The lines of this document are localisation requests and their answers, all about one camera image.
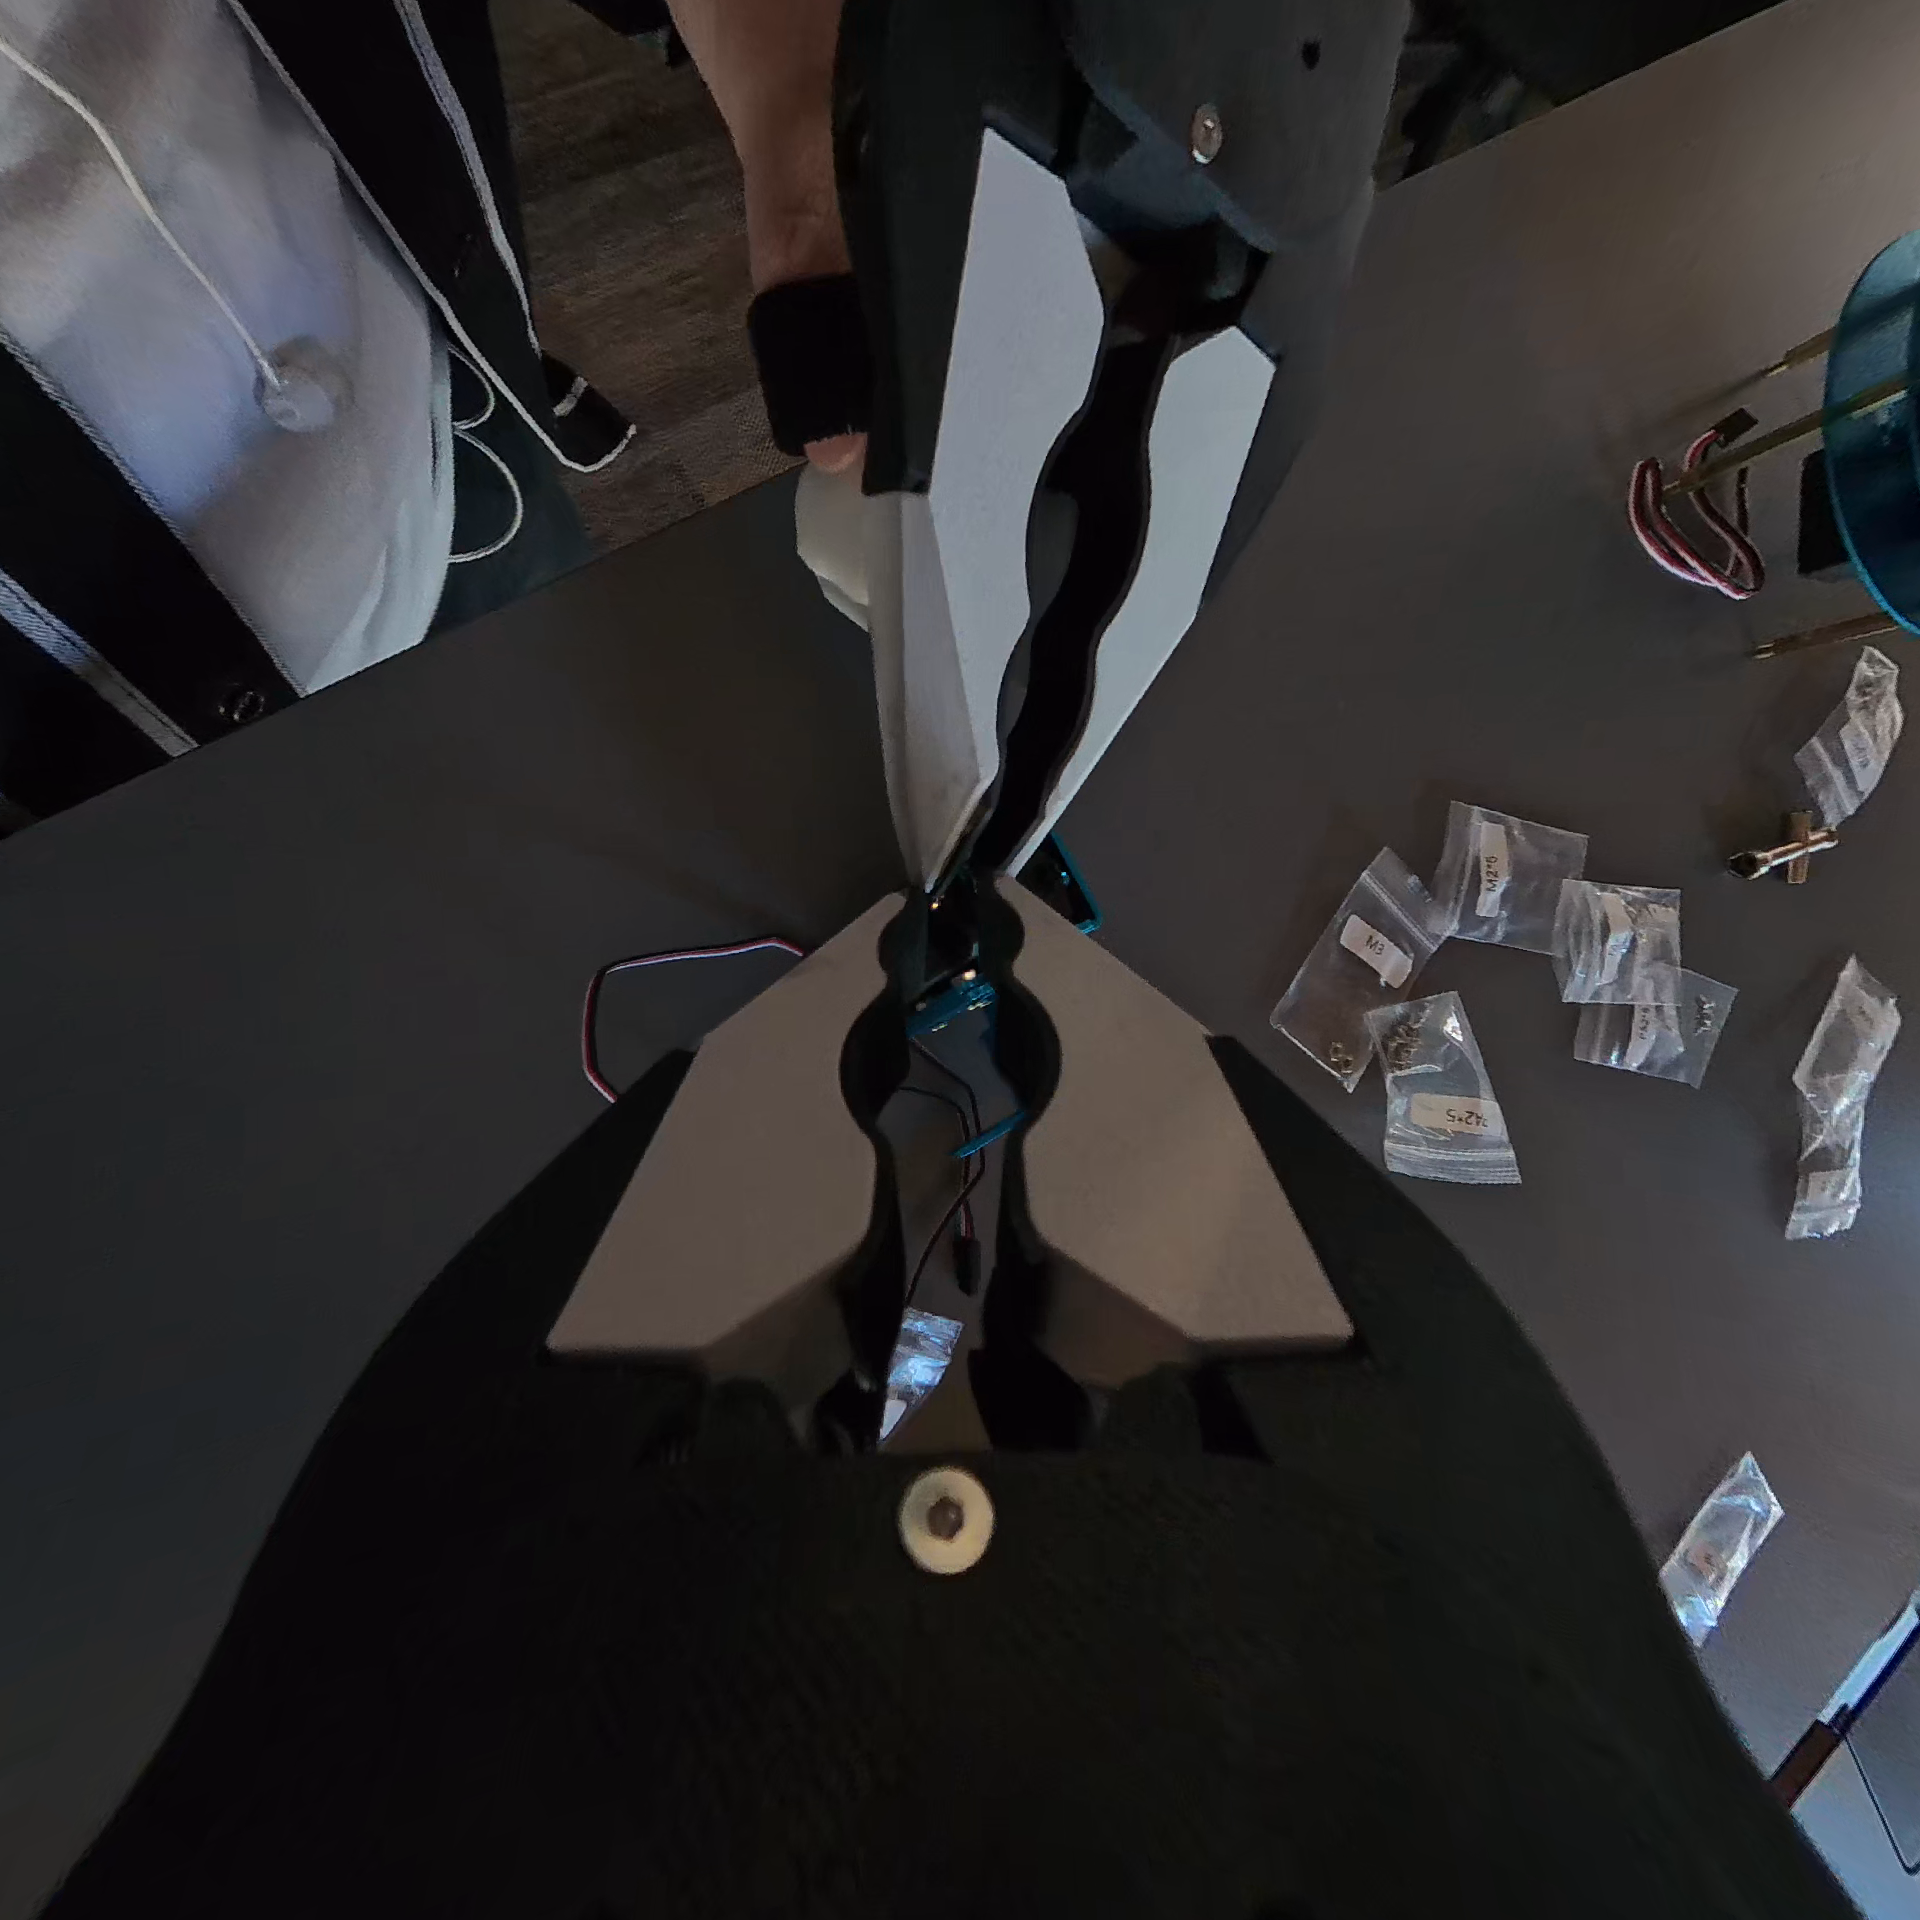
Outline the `blue servo bracket assembly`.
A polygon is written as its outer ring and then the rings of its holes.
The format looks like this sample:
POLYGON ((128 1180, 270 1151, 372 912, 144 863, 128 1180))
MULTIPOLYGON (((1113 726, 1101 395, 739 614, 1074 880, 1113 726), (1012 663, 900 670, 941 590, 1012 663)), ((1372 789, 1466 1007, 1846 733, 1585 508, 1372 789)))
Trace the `blue servo bracket assembly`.
MULTIPOLYGON (((1037 852, 1018 870, 1018 882, 1076 933, 1092 936, 1101 930, 1101 909, 1058 832, 1048 832, 1037 852)), ((971 1078, 947 1060, 932 1035, 980 1018, 993 1024, 994 1006, 994 984, 979 971, 977 962, 968 962, 939 984, 929 987, 905 1022, 907 1045, 916 1063, 939 1082, 929 1087, 909 1086, 905 1092, 929 1098, 952 1111, 961 1127, 952 1158, 963 1165, 971 1165, 989 1146, 1006 1138, 1018 1127, 1018 1116, 987 1125, 971 1078)))

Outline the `small clear plastic bag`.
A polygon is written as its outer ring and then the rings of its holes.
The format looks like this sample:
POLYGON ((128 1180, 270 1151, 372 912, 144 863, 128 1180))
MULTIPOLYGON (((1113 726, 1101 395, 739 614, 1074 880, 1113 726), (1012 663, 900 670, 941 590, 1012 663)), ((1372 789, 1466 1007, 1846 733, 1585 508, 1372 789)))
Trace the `small clear plastic bag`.
POLYGON ((1586 870, 1588 836, 1454 800, 1430 880, 1444 940, 1553 952, 1565 880, 1586 870))
POLYGON ((1842 828, 1878 789, 1905 731, 1900 676, 1867 642, 1837 707, 1793 756, 1820 828, 1842 828))
POLYGON ((1682 893, 1562 880, 1553 968, 1565 1004, 1676 1006, 1682 999, 1682 893))
POLYGON ((963 1319, 905 1307, 889 1358, 881 1402, 877 1438, 888 1442, 945 1381, 968 1324, 963 1319))
POLYGON ((1585 1004, 1573 1059, 1698 1091, 1736 1006, 1736 984, 1682 971, 1673 1002, 1585 1004))
POLYGON ((1659 1586, 1691 1648, 1717 1631, 1741 1574, 1785 1518, 1761 1460, 1745 1451, 1659 1566, 1659 1586))

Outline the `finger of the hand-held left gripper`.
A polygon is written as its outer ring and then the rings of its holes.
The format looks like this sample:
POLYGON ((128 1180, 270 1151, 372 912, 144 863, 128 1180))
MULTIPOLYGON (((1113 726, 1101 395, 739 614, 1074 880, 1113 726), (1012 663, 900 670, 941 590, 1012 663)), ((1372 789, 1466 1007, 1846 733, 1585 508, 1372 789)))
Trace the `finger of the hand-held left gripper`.
POLYGON ((1140 557, 1094 636, 1085 720, 1058 771, 1048 773, 1041 800, 1022 814, 1012 848, 987 856, 996 874, 1035 854, 1196 622, 1273 372, 1234 327, 1170 364, 1146 432, 1140 557))
POLYGON ((1066 182, 986 132, 929 490, 874 504, 883 773, 924 888, 1002 771, 1002 680, 1033 610, 1026 527, 1105 324, 1066 182))

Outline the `person in striped shirt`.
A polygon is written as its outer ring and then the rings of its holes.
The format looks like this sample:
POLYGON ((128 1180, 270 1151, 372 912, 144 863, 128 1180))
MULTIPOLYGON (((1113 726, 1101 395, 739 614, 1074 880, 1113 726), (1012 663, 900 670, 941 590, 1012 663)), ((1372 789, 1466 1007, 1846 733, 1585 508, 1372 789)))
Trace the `person in striped shirt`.
MULTIPOLYGON (((613 467, 633 428, 537 339, 489 4, 226 6, 417 278, 449 359, 453 525, 422 642, 590 557, 562 478, 613 467)), ((8 342, 3 378, 4 832, 350 679, 300 693, 8 342)))

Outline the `clear bag with two nuts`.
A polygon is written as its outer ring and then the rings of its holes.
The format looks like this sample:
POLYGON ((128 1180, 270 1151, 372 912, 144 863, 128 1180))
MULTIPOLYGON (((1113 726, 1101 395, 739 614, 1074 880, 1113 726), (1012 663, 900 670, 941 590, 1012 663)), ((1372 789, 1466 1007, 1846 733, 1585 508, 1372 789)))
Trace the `clear bag with two nuts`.
POLYGON ((1354 1092, 1377 1056, 1369 1018, 1411 996, 1450 933, 1424 880, 1380 848, 1273 1006, 1272 1029, 1354 1092))

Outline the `metal cross wrench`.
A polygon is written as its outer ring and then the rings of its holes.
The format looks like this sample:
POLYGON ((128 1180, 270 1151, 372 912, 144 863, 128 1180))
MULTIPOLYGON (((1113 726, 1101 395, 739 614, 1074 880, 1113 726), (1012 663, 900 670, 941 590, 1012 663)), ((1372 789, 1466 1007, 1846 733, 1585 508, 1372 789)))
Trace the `metal cross wrench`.
POLYGON ((1813 859, 1833 852, 1837 840, 1837 828, 1822 822, 1811 808, 1794 808, 1772 846, 1728 854, 1725 870, 1740 880, 1777 877, 1800 887, 1809 882, 1813 859))

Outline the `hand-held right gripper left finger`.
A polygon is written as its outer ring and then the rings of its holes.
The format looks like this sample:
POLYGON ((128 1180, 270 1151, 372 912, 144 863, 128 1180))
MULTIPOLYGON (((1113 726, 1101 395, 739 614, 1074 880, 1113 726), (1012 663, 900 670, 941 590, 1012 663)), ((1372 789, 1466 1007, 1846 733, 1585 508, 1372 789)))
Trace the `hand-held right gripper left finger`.
POLYGON ((691 1056, 546 1349, 765 1384, 829 1451, 875 1451, 905 1316, 900 962, 883 896, 691 1056))

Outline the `person's left hand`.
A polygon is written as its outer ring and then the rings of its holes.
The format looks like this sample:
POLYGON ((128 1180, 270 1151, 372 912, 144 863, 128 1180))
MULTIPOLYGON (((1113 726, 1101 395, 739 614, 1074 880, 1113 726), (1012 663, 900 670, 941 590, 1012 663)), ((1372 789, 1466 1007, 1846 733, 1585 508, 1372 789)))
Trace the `person's left hand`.
POLYGON ((832 79, 840 2, 678 4, 678 35, 744 176, 749 335, 774 444, 822 474, 869 446, 867 330, 836 199, 832 79))

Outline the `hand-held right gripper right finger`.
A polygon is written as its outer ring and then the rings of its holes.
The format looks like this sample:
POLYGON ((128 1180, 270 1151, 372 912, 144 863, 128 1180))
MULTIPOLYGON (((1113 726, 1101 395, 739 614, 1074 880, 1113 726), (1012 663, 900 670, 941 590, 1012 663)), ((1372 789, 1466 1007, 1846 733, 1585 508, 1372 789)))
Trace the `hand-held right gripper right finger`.
POLYGON ((977 946, 1019 1109, 977 1328, 989 1444, 1078 1448, 1160 1370, 1347 1349, 1209 1030, 1019 882, 979 896, 977 946))

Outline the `clear bag of small screws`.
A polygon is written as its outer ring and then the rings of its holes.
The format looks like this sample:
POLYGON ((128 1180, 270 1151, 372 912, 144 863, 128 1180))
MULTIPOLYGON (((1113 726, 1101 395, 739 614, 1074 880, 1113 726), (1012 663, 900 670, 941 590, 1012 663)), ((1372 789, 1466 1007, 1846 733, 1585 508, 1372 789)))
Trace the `clear bag of small screws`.
POLYGON ((1382 1069, 1382 1165, 1405 1180, 1517 1186, 1521 1163, 1456 991, 1364 1018, 1382 1069))

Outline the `long clear plastic bag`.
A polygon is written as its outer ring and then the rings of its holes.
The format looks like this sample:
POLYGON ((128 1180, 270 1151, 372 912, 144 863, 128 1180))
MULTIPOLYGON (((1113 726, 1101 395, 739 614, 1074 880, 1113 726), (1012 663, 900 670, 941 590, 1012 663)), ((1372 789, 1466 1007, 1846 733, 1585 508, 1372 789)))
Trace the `long clear plastic bag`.
POLYGON ((1898 994, 1849 956, 1793 1069, 1800 1157, 1790 1242, 1849 1231, 1864 1204, 1866 1112, 1901 1034, 1898 994))

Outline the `person's white shirt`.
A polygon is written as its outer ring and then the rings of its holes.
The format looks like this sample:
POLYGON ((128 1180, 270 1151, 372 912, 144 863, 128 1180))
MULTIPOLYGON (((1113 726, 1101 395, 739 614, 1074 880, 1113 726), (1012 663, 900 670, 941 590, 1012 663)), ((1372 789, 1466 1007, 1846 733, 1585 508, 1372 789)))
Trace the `person's white shirt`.
POLYGON ((449 359, 226 4, 3 4, 4 342, 308 693, 426 636, 449 359))

